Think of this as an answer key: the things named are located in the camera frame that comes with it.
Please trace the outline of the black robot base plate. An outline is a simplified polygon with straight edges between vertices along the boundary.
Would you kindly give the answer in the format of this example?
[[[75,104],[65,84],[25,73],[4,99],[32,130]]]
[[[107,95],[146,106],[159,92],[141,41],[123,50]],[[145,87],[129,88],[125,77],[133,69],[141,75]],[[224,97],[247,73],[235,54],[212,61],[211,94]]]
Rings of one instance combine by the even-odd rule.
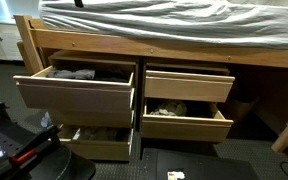
[[[55,125],[34,134],[0,102],[0,180],[92,180],[95,164],[64,146]]]

